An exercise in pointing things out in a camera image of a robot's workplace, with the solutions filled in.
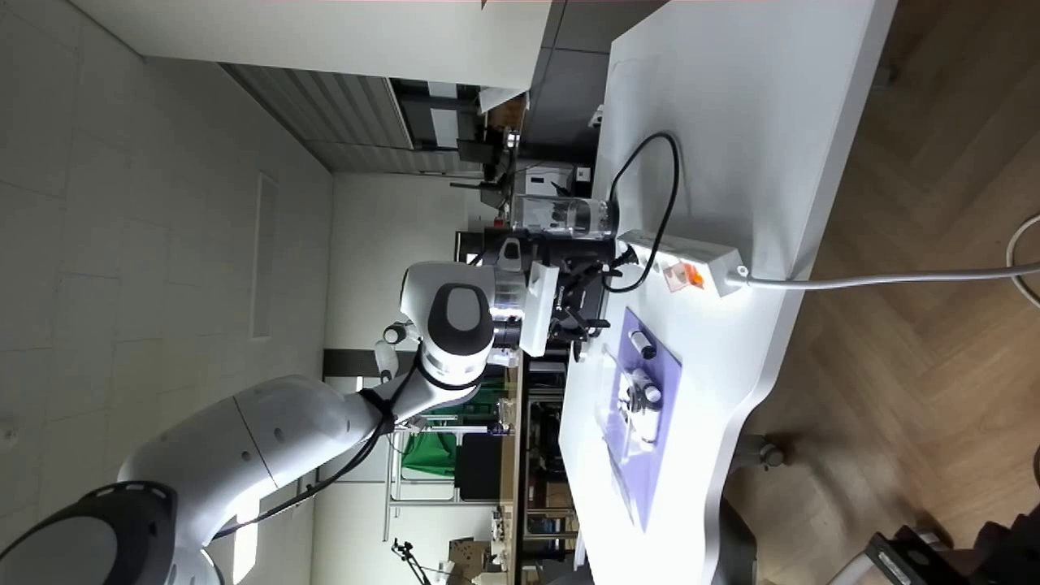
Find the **white device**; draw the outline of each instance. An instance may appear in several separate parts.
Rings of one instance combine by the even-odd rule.
[[[364,398],[284,377],[189,416],[133,451],[118,486],[11,544],[0,585],[219,585],[206,545],[242,500],[479,392],[495,341],[492,279],[463,264],[408,268],[398,289],[419,340],[408,373]]]
[[[621,243],[630,243],[639,257],[639,264],[653,253],[653,237],[643,232],[621,233]],[[707,241],[689,241],[689,237],[664,237],[653,257],[653,272],[658,272],[668,289],[689,289],[696,296],[732,296],[734,272],[748,272],[740,264],[738,247],[722,247]]]

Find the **machine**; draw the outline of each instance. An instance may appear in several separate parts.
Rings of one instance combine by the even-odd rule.
[[[0,585],[219,585],[206,545],[242,500],[272,496],[333,454],[479,392],[495,329],[492,269],[417,264],[398,311],[419,341],[406,373],[364,394],[284,377],[164,428],[98,487],[0,552]]]

